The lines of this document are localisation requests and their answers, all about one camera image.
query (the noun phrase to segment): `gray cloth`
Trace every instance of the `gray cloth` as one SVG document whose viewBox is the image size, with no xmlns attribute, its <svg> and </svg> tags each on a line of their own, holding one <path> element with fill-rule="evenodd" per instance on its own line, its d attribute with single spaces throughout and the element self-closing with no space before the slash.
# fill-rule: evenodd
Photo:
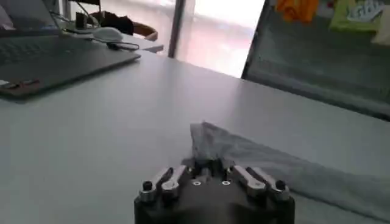
<svg viewBox="0 0 390 224">
<path fill-rule="evenodd" d="M 390 223 L 390 179 L 359 176 L 256 144 L 209 123 L 191 125 L 193 156 L 257 166 L 287 182 L 296 223 Z"/>
<path fill-rule="evenodd" d="M 2 26 L 13 27 L 13 23 L 10 17 L 8 16 L 7 12 L 0 5 L 0 27 Z"/>
</svg>

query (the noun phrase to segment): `screw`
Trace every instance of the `screw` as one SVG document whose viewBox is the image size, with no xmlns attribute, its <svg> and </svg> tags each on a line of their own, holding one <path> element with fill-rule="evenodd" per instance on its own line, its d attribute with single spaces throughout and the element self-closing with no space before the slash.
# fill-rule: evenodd
<svg viewBox="0 0 390 224">
<path fill-rule="evenodd" d="M 151 191 L 153 189 L 153 183 L 151 181 L 145 181 L 142 184 L 143 191 Z"/>
</svg>

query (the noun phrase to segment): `cable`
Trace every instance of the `cable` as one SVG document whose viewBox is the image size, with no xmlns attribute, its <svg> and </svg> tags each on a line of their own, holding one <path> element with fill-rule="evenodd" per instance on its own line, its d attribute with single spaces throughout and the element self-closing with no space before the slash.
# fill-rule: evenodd
<svg viewBox="0 0 390 224">
<path fill-rule="evenodd" d="M 50 14 L 55 16 L 57 19 L 60 19 L 60 20 L 62 20 L 64 22 L 67 22 L 67 23 L 71 23 L 72 22 L 70 19 L 66 18 L 65 16 L 61 15 L 60 13 L 50 11 Z"/>
<path fill-rule="evenodd" d="M 81 5 L 81 3 L 79 3 L 78 1 L 75 1 L 75 3 L 76 3 L 77 5 L 79 5 L 79 7 L 85 12 L 85 14 L 87 14 L 87 16 L 92 20 L 93 23 L 94 23 L 94 22 L 97 22 L 98 27 L 101 27 L 100 22 L 99 22 L 96 18 L 94 18 L 93 16 L 91 16 L 91 15 L 88 13 L 88 11 Z"/>
<path fill-rule="evenodd" d="M 128 51 L 137 51 L 137 50 L 140 49 L 140 45 L 134 44 L 134 43 L 130 43 L 130 42 L 106 41 L 106 40 L 100 40 L 100 39 L 97 39 L 97 38 L 83 38 L 83 40 L 89 40 L 89 41 L 93 41 L 94 40 L 94 41 L 97 41 L 97 42 L 100 42 L 100 43 L 104 43 L 104 44 L 107 45 L 107 47 L 109 47 L 110 49 L 114 49 L 114 50 L 123 49 L 123 50 L 128 50 Z M 124 46 L 121 46 L 120 44 L 134 46 L 134 47 L 124 47 Z"/>
</svg>

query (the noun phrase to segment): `yellow object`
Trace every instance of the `yellow object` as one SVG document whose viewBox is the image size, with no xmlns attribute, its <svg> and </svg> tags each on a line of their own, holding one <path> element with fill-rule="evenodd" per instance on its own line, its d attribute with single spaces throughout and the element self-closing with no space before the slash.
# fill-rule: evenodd
<svg viewBox="0 0 390 224">
<path fill-rule="evenodd" d="M 287 21 L 309 23 L 316 13 L 319 0 L 277 0 L 276 11 L 283 13 Z"/>
</svg>

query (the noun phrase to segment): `crumpled fabric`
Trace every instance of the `crumpled fabric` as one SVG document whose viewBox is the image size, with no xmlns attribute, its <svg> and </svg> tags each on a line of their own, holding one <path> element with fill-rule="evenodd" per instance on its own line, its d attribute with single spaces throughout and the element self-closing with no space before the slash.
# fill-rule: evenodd
<svg viewBox="0 0 390 224">
<path fill-rule="evenodd" d="M 327 168 L 230 134 L 212 124 L 191 125 L 193 157 L 256 166 L 287 183 L 296 223 L 390 223 L 390 179 Z"/>
<path fill-rule="evenodd" d="M 319 0 L 277 0 L 276 11 L 287 21 L 299 20 L 309 23 L 313 19 Z"/>
</svg>

